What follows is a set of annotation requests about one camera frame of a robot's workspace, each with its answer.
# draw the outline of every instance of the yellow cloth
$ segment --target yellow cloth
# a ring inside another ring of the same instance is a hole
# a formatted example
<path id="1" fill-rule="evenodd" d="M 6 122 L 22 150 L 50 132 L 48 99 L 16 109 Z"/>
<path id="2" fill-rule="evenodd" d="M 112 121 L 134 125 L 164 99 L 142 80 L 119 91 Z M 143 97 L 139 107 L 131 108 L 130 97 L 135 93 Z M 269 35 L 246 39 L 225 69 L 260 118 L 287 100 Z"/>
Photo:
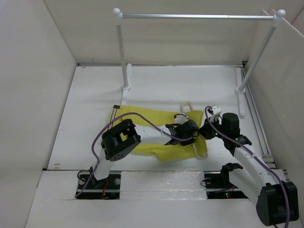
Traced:
<path id="1" fill-rule="evenodd" d="M 115 117 L 128 112 L 137 112 L 146 117 L 156 126 L 162 126 L 165 124 L 174 124 L 174 115 L 177 112 L 166 112 L 166 111 L 156 111 L 147 108 L 139 108 L 134 106 L 120 106 L 116 111 Z M 194 120 L 194 122 L 200 127 L 203 118 L 203 111 L 189 111 L 187 116 Z M 113 126 L 120 123 L 122 120 L 131 119 L 134 124 L 141 126 L 150 126 L 142 118 L 136 115 L 124 116 L 120 121 L 116 121 Z M 202 156 L 207 153 L 207 146 L 205 138 L 201 135 L 195 138 L 195 147 L 197 149 L 198 155 Z M 158 159 L 162 162 L 178 159 L 186 159 L 195 157 L 194 149 L 192 145 L 181 146 L 181 145 L 160 145 L 160 144 L 139 144 L 133 151 L 133 153 L 145 154 L 145 155 L 156 155 Z"/>

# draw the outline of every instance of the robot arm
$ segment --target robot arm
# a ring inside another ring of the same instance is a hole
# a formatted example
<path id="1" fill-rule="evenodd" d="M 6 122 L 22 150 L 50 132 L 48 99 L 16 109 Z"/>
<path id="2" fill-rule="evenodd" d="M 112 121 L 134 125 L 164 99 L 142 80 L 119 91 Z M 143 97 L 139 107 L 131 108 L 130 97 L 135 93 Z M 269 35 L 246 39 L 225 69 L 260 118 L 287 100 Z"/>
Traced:
<path id="1" fill-rule="evenodd" d="M 195 142 L 194 134 L 197 134 L 198 126 L 193 120 L 185 116 L 176 116 L 173 124 L 158 127 L 135 125 L 131 119 L 126 119 L 109 129 L 102 135 L 102 149 L 99 157 L 104 157 L 94 172 L 95 181 L 103 181 L 109 176 L 113 162 L 127 156 L 139 143 L 157 143 L 161 145 L 183 146 Z"/>
<path id="2" fill-rule="evenodd" d="M 104 181 L 109 175 L 112 162 L 124 158 L 139 143 L 188 145 L 194 143 L 194 135 L 197 133 L 203 135 L 206 140 L 218 137 L 223 140 L 225 148 L 231 155 L 240 162 L 240 164 L 228 163 L 222 167 L 223 182 L 237 186 L 256 205 L 257 214 L 264 225 L 285 222 L 288 212 L 282 187 L 271 170 L 266 169 L 267 165 L 254 151 L 251 141 L 240 134 L 238 116 L 234 113 L 225 113 L 221 117 L 221 110 L 216 105 L 207 111 L 211 117 L 205 120 L 200 129 L 195 122 L 186 118 L 179 123 L 161 126 L 158 130 L 135 125 L 130 119 L 120 122 L 102 135 L 100 157 L 104 157 L 105 154 L 105 159 L 102 159 L 98 165 L 93 179 L 97 182 Z M 246 145 L 251 153 L 240 145 Z M 282 183 L 289 202 L 289 220 L 298 220 L 297 188 L 292 182 L 282 181 Z"/>
<path id="3" fill-rule="evenodd" d="M 238 116 L 233 113 L 223 114 L 220 124 L 215 118 L 221 113 L 216 105 L 209 109 L 209 113 L 211 117 L 209 121 L 205 120 L 199 133 L 207 140 L 214 137 L 222 139 L 225 148 L 240 162 L 228 163 L 222 167 L 222 181 L 237 186 L 256 205 L 256 212 L 264 225 L 284 223 L 288 209 L 279 180 L 255 152 L 251 141 L 240 134 Z M 297 188 L 292 182 L 281 181 L 288 197 L 289 221 L 298 220 Z"/>

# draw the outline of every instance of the white floor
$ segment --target white floor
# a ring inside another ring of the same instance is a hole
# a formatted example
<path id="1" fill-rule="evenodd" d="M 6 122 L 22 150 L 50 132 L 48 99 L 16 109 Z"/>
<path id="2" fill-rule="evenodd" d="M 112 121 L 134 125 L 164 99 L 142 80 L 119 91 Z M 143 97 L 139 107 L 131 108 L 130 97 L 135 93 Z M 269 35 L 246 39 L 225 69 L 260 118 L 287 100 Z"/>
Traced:
<path id="1" fill-rule="evenodd" d="M 228 66 L 133 66 L 128 105 L 157 110 L 180 111 L 180 103 L 191 101 L 195 109 L 217 104 L 223 111 L 238 113 L 235 67 Z M 113 105 L 121 102 L 120 67 L 77 67 L 51 155 L 49 170 L 88 169 L 95 163 L 91 144 L 108 122 Z M 246 116 L 240 119 L 241 133 L 255 150 L 262 153 L 257 132 L 246 104 Z M 112 170 L 181 171 L 220 170 L 223 164 L 236 162 L 220 139 L 207 141 L 208 159 L 196 158 L 159 162 L 156 157 L 128 155 L 115 162 Z M 96 151 L 100 150 L 100 141 Z"/>
<path id="2" fill-rule="evenodd" d="M 57 171 L 42 173 L 26 228 L 264 227 L 247 199 L 206 199 L 203 170 L 236 162 L 219 139 L 207 142 L 204 161 L 161 163 L 130 154 L 113 166 L 123 171 L 120 200 L 75 199 L 77 171 L 67 170 L 95 163 L 91 143 L 120 104 L 121 84 L 120 67 L 77 67 L 48 166 Z M 234 67 L 137 66 L 128 105 L 178 112 L 180 102 L 191 101 L 195 109 L 217 104 L 224 113 L 238 113 L 235 85 Z M 262 153 L 248 105 L 246 112 L 241 132 Z M 290 225 L 301 227 L 300 221 Z"/>
<path id="3" fill-rule="evenodd" d="M 44 171 L 26 228 L 265 227 L 247 199 L 206 199 L 199 172 L 141 173 L 123 173 L 120 200 L 79 200 L 77 171 Z"/>

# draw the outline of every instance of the white vertical pole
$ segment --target white vertical pole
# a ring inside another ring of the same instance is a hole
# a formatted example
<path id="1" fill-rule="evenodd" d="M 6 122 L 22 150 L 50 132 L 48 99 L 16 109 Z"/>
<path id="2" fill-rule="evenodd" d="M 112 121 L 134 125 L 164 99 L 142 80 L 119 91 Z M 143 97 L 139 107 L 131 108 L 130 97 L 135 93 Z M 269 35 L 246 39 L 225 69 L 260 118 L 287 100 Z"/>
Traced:
<path id="1" fill-rule="evenodd" d="M 280 9 L 278 12 L 276 12 L 275 18 L 272 21 L 272 25 L 271 25 L 264 41 L 262 42 L 261 47 L 258 50 L 256 57 L 252 62 L 252 65 L 250 66 L 249 70 L 247 71 L 247 74 L 245 75 L 245 78 L 244 78 L 242 84 L 235 89 L 236 94 L 243 94 L 245 92 L 246 83 L 249 80 L 250 76 L 252 75 L 253 70 L 257 66 L 257 63 L 258 63 L 259 59 L 261 58 L 268 42 L 270 41 L 273 32 L 275 31 L 276 27 L 278 27 L 280 22 L 282 21 L 283 16 L 285 16 L 285 10 Z"/>
<path id="2" fill-rule="evenodd" d="M 122 71 L 123 71 L 123 86 L 122 89 L 128 89 L 130 90 L 131 86 L 128 83 L 128 77 L 127 77 L 127 68 L 125 64 L 125 58 L 124 58 L 124 43 L 123 43 L 123 36 L 122 36 L 122 27 L 121 27 L 121 20 L 122 20 L 122 13 L 118 8 L 115 8 L 113 10 L 113 14 L 116 18 L 116 32 L 117 32 L 117 38 L 118 38 L 118 44 L 119 44 L 119 54 L 120 54 L 120 62 L 122 64 Z"/>

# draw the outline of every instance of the cable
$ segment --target cable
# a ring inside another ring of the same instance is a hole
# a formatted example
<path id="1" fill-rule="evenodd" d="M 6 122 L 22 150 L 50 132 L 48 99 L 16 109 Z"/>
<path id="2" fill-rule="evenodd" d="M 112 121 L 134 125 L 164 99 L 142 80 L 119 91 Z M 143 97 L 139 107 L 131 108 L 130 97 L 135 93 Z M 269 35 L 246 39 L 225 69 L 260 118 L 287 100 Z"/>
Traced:
<path id="1" fill-rule="evenodd" d="M 196 146 L 194 143 L 191 143 L 192 147 L 193 147 L 193 151 L 194 151 L 194 154 L 195 154 L 195 157 L 199 160 L 204 160 L 207 158 L 206 154 L 204 154 L 203 156 L 200 156 L 199 153 L 198 153 L 198 150 L 196 149 Z"/>
<path id="2" fill-rule="evenodd" d="M 217 117 L 217 116 L 221 119 L 221 121 L 223 121 L 223 118 L 220 115 L 216 115 L 215 117 Z"/>
<path id="3" fill-rule="evenodd" d="M 222 136 L 223 138 L 225 138 L 225 139 L 227 139 L 227 140 L 233 142 L 234 144 L 236 144 L 236 145 L 242 147 L 242 148 L 243 148 L 244 150 L 246 150 L 251 156 L 254 155 L 254 153 L 253 153 L 250 149 L 248 149 L 246 146 L 240 144 L 239 142 L 237 142 L 237 141 L 235 141 L 235 140 L 233 140 L 233 139 L 230 139 L 229 137 L 227 137 L 226 135 L 224 135 L 222 132 L 220 132 L 220 131 L 212 124 L 212 122 L 210 121 L 210 119 L 209 119 L 209 117 L 208 117 L 208 114 L 207 114 L 207 113 L 208 113 L 208 112 L 207 112 L 208 109 L 212 109 L 212 107 L 211 107 L 211 106 L 205 107 L 205 115 L 206 115 L 206 119 L 207 119 L 208 123 L 209 123 L 210 126 L 213 128 L 213 130 L 214 130 L 215 132 L 217 132 L 217 133 L 218 133 L 220 136 Z M 253 157 L 254 157 L 254 159 L 255 159 L 255 160 L 256 160 L 264 169 L 266 169 L 268 172 L 270 172 L 272 175 L 274 175 L 274 177 L 278 180 L 278 182 L 279 182 L 279 184 L 280 184 L 280 186 L 281 186 L 281 188 L 282 188 L 282 192 L 283 192 L 283 196 L 284 196 L 284 200 L 285 200 L 285 206 L 286 206 L 286 213 L 287 213 L 287 215 L 286 215 L 286 222 L 285 222 L 284 228 L 288 228 L 289 220 L 290 220 L 290 209 L 289 209 L 288 196 L 287 196 L 286 190 L 285 190 L 285 188 L 284 188 L 283 182 L 282 182 L 282 180 L 279 178 L 279 176 L 278 176 L 275 172 L 273 172 L 266 164 L 264 164 L 257 156 L 253 156 Z"/>
<path id="4" fill-rule="evenodd" d="M 202 182 L 205 182 L 205 180 L 202 180 L 202 181 L 201 181 L 201 183 L 200 183 L 200 184 L 201 184 L 201 186 L 203 186 L 203 187 L 205 188 L 206 186 L 205 186 L 205 185 L 203 185 L 203 184 L 202 184 Z"/>
<path id="5" fill-rule="evenodd" d="M 189 138 L 187 138 L 187 139 L 180 139 L 180 138 L 177 138 L 177 137 L 175 137 L 175 136 L 173 136 L 173 135 L 171 135 L 171 134 L 168 134 L 168 133 L 164 132 L 161 128 L 159 128 L 158 126 L 156 126 L 155 124 L 153 124 L 150 120 L 148 120 L 147 118 L 145 118 L 144 116 L 142 116 L 142 115 L 139 114 L 139 113 L 135 113 L 135 112 L 124 113 L 124 114 L 122 114 L 122 115 L 116 117 L 115 119 L 111 120 L 111 121 L 110 121 L 110 122 L 109 122 L 109 123 L 108 123 L 108 124 L 107 124 L 99 133 L 98 133 L 98 135 L 97 135 L 97 136 L 95 137 L 95 139 L 93 140 L 93 143 L 92 143 L 92 146 L 91 146 L 91 150 L 92 150 L 93 155 L 96 157 L 97 162 L 96 162 L 96 165 L 94 166 L 92 172 L 90 173 L 88 179 L 86 180 L 86 182 L 85 182 L 83 188 L 81 189 L 80 192 L 78 192 L 78 193 L 75 195 L 76 198 L 77 198 L 81 193 L 83 193 L 83 191 L 86 189 L 87 185 L 89 184 L 89 181 L 90 181 L 91 178 L 93 177 L 93 174 L 94 174 L 94 172 L 96 171 L 96 169 L 97 169 L 97 167 L 98 167 L 98 165 L 99 165 L 99 163 L 100 163 L 100 159 L 99 159 L 99 157 L 98 157 L 98 155 L 96 154 L 95 149 L 94 149 L 97 140 L 99 139 L 99 137 L 103 134 L 103 132 L 104 132 L 111 124 L 113 124 L 115 121 L 119 120 L 120 118 L 122 118 L 122 117 L 124 117 L 124 116 L 126 116 L 126 115 L 137 115 L 137 116 L 139 116 L 140 118 L 142 118 L 144 121 L 146 121 L 147 123 L 149 123 L 152 127 L 154 127 L 154 128 L 155 128 L 156 130 L 158 130 L 159 132 L 161 132 L 161 133 L 163 133 L 164 135 L 166 135 L 166 136 L 168 136 L 168 137 L 170 137 L 170 138 L 172 138 L 172 139 L 175 139 L 175 140 L 177 140 L 177 141 L 182 141 L 182 142 L 184 142 L 184 141 L 188 141 L 188 140 L 192 139 L 192 137 L 189 137 Z"/>
<path id="6" fill-rule="evenodd" d="M 105 189 L 108 186 L 108 183 L 109 183 L 109 179 L 106 180 L 106 183 L 105 183 L 105 186 L 104 186 L 104 189 L 103 189 L 103 194 L 101 195 L 101 199 L 105 196 Z"/>
<path id="7" fill-rule="evenodd" d="M 89 171 L 89 170 L 80 170 L 80 171 L 78 172 L 78 174 L 77 174 L 77 177 L 78 177 L 79 180 L 85 182 L 85 179 L 83 179 L 83 178 L 81 178 L 81 177 L 79 176 L 79 174 L 80 174 L 81 172 L 83 172 L 83 171 Z"/>
<path id="8" fill-rule="evenodd" d="M 174 118 L 176 118 L 178 115 L 181 115 L 181 116 L 183 116 L 183 117 L 189 119 L 188 116 L 186 116 L 185 114 L 182 114 L 182 113 L 177 113 L 177 114 L 175 114 L 175 115 L 174 115 Z"/>
<path id="9" fill-rule="evenodd" d="M 235 186 L 231 186 L 230 188 L 222 189 L 222 190 L 219 190 L 219 191 L 214 191 L 214 192 L 212 192 L 212 193 L 221 193 L 221 192 L 225 192 L 225 191 L 228 191 L 228 190 L 234 189 L 234 188 L 235 188 Z"/>

